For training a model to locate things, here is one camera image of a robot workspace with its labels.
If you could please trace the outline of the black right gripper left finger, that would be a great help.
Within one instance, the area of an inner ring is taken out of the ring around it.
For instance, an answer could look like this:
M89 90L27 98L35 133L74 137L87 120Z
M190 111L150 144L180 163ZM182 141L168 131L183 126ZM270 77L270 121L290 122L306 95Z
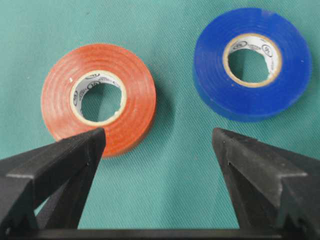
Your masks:
M102 240L78 225L106 146L101 128L0 162L3 240Z

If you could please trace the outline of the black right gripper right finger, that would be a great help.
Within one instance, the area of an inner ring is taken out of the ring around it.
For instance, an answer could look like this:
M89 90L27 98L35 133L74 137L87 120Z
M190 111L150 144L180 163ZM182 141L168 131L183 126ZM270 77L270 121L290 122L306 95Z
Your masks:
M223 128L213 130L212 147L240 228L319 239L318 159Z

